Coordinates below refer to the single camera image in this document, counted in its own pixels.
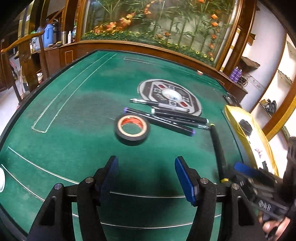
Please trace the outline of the person right hand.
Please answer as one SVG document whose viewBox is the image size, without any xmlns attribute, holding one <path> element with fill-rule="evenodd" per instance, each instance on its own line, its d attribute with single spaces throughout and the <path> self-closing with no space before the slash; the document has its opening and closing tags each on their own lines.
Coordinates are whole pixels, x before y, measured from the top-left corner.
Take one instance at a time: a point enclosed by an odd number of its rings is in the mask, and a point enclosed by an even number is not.
<svg viewBox="0 0 296 241">
<path fill-rule="evenodd" d="M 278 240 L 284 231 L 287 229 L 291 219 L 285 217 L 281 220 L 269 220 L 264 221 L 264 212 L 259 211 L 258 213 L 258 221 L 262 226 L 262 230 L 265 233 L 267 240 Z"/>
</svg>

